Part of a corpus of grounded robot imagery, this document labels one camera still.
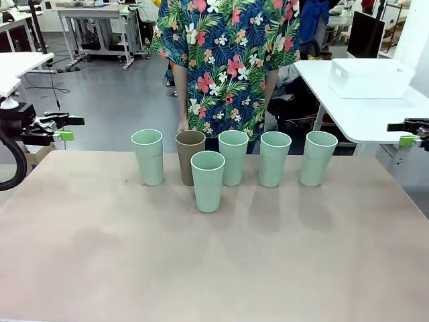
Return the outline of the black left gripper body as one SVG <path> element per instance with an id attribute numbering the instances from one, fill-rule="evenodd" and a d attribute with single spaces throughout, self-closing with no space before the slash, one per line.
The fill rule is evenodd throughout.
<path id="1" fill-rule="evenodd" d="M 13 109 L 1 109 L 1 132 L 9 139 L 25 144 L 23 133 L 35 118 L 36 111 L 31 103 L 19 103 Z"/>

